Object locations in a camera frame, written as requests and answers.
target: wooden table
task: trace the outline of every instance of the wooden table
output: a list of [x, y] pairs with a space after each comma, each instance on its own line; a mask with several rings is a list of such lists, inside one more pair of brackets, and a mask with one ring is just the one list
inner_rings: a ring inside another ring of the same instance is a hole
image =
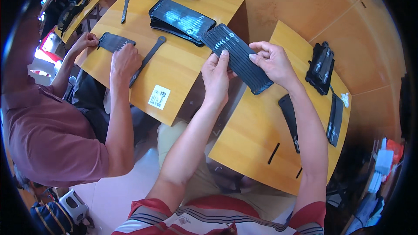
[[[70, 38], [70, 36], [74, 33], [74, 31], [76, 31], [76, 29], [78, 28], [78, 26], [81, 24], [81, 22], [83, 22], [83, 20], [90, 14], [90, 12], [93, 11], [94, 8], [96, 8], [96, 21], [98, 21], [100, 19], [100, 15], [99, 15], [99, 1], [100, 0], [91, 0], [87, 6], [83, 9], [83, 11], [81, 11], [81, 13], [79, 13], [78, 15], [76, 15], [73, 20], [71, 21], [70, 25], [68, 26], [68, 28], [64, 31], [64, 34], [62, 36], [62, 41], [64, 43], [68, 42], [68, 39]], [[57, 27], [55, 27], [55, 33], [61, 37], [61, 31], [58, 30]]]
[[[167, 38], [166, 43], [154, 54], [132, 86], [130, 102], [160, 122], [171, 125], [199, 75], [203, 63], [212, 51], [206, 46], [197, 47], [175, 35], [151, 29], [148, 12], [157, 1], [130, 0], [126, 22], [121, 24], [125, 0], [117, 0], [91, 32], [101, 37], [103, 33], [109, 31], [134, 40], [142, 58], [151, 50], [159, 36], [164, 35]], [[244, 0], [173, 1], [214, 19], [218, 24], [228, 24], [244, 2]], [[111, 60], [112, 53], [103, 48], [88, 49], [78, 56], [76, 64], [109, 87]], [[163, 110], [148, 104], [155, 85], [171, 91]]]
[[[327, 96], [321, 96], [305, 81], [306, 71], [309, 68], [308, 60], [312, 58], [312, 46], [280, 21], [276, 25], [270, 42], [285, 49], [325, 130], [331, 111], [332, 92], [329, 91]], [[348, 92], [335, 71], [332, 74], [331, 85], [338, 96]], [[300, 155], [295, 152], [289, 128], [278, 105], [278, 100], [286, 94], [286, 90], [276, 84], [258, 96], [253, 95], [247, 87], [209, 157], [254, 180], [297, 195], [300, 177], [296, 178], [296, 176], [301, 169]], [[351, 106], [343, 110], [337, 147], [328, 144], [328, 181], [345, 140], [350, 109]], [[278, 143], [280, 145], [271, 163], [268, 164]]]

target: white plastic stool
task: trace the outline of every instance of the white plastic stool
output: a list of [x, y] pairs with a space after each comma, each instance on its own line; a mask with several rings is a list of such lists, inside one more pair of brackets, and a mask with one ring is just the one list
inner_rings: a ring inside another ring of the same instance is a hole
[[82, 203], [76, 196], [74, 189], [71, 189], [59, 199], [60, 205], [68, 212], [75, 224], [79, 224], [86, 217], [89, 207]]

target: maroon shirt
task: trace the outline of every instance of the maroon shirt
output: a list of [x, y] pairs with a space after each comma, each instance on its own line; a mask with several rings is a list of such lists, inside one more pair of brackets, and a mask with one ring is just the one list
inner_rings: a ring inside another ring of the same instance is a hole
[[32, 181], [56, 187], [106, 177], [109, 155], [88, 120], [53, 95], [53, 86], [30, 79], [29, 89], [1, 96], [9, 150], [19, 170]]

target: table leg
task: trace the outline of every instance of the table leg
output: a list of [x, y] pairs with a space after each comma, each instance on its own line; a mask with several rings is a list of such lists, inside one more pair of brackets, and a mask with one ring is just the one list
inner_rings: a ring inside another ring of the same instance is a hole
[[100, 19], [100, 5], [99, 3], [96, 4], [96, 22], [99, 22]]
[[87, 18], [87, 29], [91, 32], [90, 19]]

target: white label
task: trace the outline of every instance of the white label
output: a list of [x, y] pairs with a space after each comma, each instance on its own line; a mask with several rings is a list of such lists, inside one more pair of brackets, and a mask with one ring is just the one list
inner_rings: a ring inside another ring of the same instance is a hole
[[167, 88], [155, 85], [154, 91], [151, 94], [148, 104], [162, 110], [165, 106], [165, 102], [167, 102], [167, 98], [169, 97], [170, 92], [171, 91]]
[[341, 100], [344, 102], [344, 106], [348, 108], [348, 106], [350, 105], [349, 100], [348, 100], [348, 93], [346, 94], [341, 94]]

